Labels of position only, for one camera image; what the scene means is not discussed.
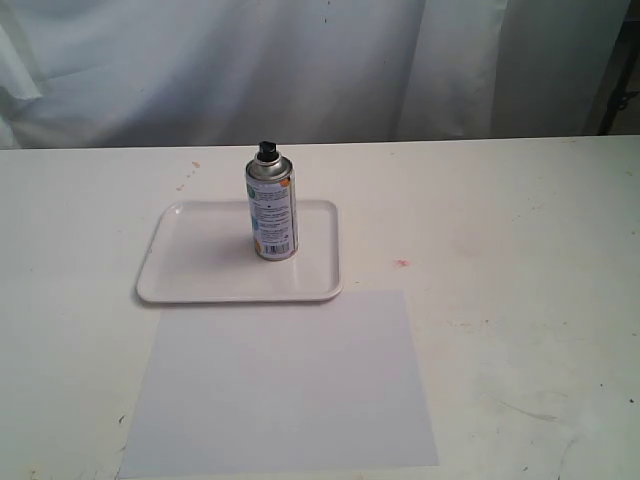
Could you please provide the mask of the spray paint can with dots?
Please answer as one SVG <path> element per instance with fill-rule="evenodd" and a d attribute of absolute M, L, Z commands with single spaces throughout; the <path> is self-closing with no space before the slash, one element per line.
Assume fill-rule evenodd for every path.
<path fill-rule="evenodd" d="M 246 165 L 245 182 L 256 253 L 269 261 L 292 257 L 298 249 L 293 163 L 275 143 L 262 141 Z"/>

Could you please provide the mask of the white rectangular plastic tray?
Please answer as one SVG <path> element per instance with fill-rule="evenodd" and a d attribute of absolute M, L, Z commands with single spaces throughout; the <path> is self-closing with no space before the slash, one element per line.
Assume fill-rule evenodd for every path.
<path fill-rule="evenodd" d="M 338 209 L 301 200 L 297 214 L 298 251 L 268 261 L 255 252 L 247 201 L 176 203 L 160 217 L 136 292 L 151 304 L 329 300 L 342 289 Z"/>

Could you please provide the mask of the white paper sheet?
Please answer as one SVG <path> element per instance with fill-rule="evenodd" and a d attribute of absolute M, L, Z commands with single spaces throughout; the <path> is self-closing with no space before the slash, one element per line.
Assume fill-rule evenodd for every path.
<path fill-rule="evenodd" d="M 185 308 L 158 324 L 125 478 L 432 466 L 398 291 Z"/>

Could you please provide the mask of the white backdrop curtain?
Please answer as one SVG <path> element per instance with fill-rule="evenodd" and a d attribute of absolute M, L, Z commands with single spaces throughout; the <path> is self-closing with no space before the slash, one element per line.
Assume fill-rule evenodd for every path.
<path fill-rule="evenodd" d="M 569 136 L 625 1 L 5 1 L 5 149 Z"/>

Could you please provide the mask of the black metal stand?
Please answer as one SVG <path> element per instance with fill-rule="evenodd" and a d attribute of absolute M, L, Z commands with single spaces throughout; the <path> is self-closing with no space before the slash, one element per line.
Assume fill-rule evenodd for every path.
<path fill-rule="evenodd" d="M 639 15 L 629 14 L 625 17 L 617 38 L 628 45 L 628 51 L 617 78 L 615 87 L 609 95 L 606 111 L 598 127 L 597 135 L 605 136 L 611 131 L 619 112 L 624 111 L 629 103 L 638 95 L 638 90 L 629 90 L 628 85 L 639 59 Z"/>

